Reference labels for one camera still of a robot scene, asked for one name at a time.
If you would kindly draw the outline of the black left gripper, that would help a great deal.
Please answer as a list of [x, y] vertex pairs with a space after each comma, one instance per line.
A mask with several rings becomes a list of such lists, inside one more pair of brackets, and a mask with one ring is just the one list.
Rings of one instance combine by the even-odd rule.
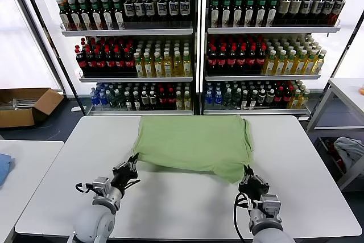
[[125, 162], [122, 162], [113, 168], [113, 179], [110, 185], [120, 191], [122, 196], [125, 194], [125, 189], [133, 185], [138, 180], [138, 173], [136, 164], [138, 162], [139, 154], [132, 155]]

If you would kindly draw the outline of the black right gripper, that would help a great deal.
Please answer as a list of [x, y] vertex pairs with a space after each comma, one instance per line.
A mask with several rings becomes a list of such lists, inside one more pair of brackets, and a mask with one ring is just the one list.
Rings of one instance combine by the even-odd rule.
[[251, 200], [260, 200], [261, 196], [267, 194], [269, 189], [268, 182], [255, 174], [249, 165], [244, 165], [243, 178], [238, 186], [239, 192], [246, 194]]

